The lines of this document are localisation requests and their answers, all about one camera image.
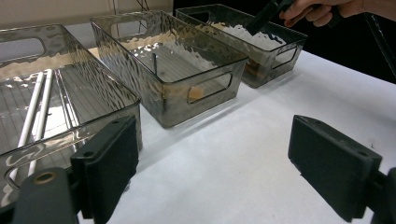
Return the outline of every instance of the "black tool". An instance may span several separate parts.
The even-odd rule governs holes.
[[[382,157],[317,119],[294,116],[289,158],[309,184],[345,221],[396,223],[396,168],[378,171]]]
[[[260,29],[269,22],[280,10],[287,10],[292,4],[292,0],[272,0],[268,5],[259,12],[253,20],[247,25],[247,31],[251,35],[257,34]],[[343,17],[338,12],[337,7],[332,7],[332,20],[328,23],[329,27],[334,27]]]
[[[138,164],[134,117],[116,119],[71,157],[72,166],[34,173],[0,223],[78,223],[77,213],[106,223]]]

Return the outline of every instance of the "transparent storage container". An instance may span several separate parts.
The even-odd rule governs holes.
[[[271,22],[251,35],[245,27],[254,17],[220,4],[177,8],[176,17],[245,52],[249,59],[242,81],[251,88],[292,70],[307,38]]]
[[[91,18],[99,55],[164,128],[234,98],[248,56],[162,11]]]
[[[0,208],[35,171],[68,168],[70,156],[140,98],[62,25],[0,31]]]

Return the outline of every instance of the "white tabletop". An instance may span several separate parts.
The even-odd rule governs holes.
[[[396,166],[396,85],[305,51],[293,71],[242,83],[235,99],[170,130],[141,112],[137,174],[110,223],[345,223],[288,158],[296,114],[382,155],[381,172]]]

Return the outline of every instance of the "human hand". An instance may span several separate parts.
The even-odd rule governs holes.
[[[332,7],[338,7],[342,17],[350,17],[364,12],[364,0],[296,0],[279,18],[285,26],[291,27],[302,18],[312,21],[317,27],[326,25],[332,19]]]

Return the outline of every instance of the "silver rod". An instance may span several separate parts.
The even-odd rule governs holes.
[[[29,109],[27,111],[26,120],[23,123],[23,128],[21,132],[20,141],[18,147],[23,147],[26,145],[27,138],[29,136],[29,131],[32,129],[32,120],[35,115],[35,110],[37,107],[38,97],[40,96],[41,87],[43,85],[44,74],[42,72],[38,73],[37,80],[35,81],[35,88],[33,90],[32,98],[30,100]],[[15,181],[18,173],[18,168],[14,169],[9,177]]]
[[[49,110],[50,88],[52,85],[52,69],[46,69],[46,72],[46,84],[44,86],[43,98],[41,101],[40,117],[38,118],[38,129],[35,135],[35,140],[39,140],[44,136],[46,119]],[[30,162],[28,175],[32,175],[35,172],[35,165],[36,160]]]

